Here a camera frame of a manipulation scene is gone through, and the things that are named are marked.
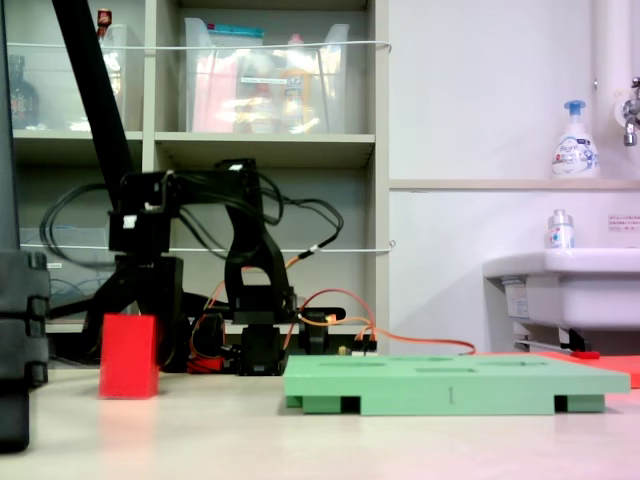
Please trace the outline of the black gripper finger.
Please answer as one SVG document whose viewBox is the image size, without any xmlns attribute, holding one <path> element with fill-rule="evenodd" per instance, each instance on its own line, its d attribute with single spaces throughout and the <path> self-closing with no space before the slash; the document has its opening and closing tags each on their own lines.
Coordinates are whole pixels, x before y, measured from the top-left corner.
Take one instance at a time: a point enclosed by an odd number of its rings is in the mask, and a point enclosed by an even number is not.
<svg viewBox="0 0 640 480">
<path fill-rule="evenodd" d="M 83 326 L 86 356 L 98 358 L 101 354 L 102 331 L 106 314 L 120 314 L 137 301 L 140 293 L 138 272 L 115 272 L 93 296 Z"/>
<path fill-rule="evenodd" d="M 171 278 L 150 283 L 141 298 L 141 312 L 156 320 L 158 349 L 175 350 L 184 323 L 182 287 Z"/>
</svg>

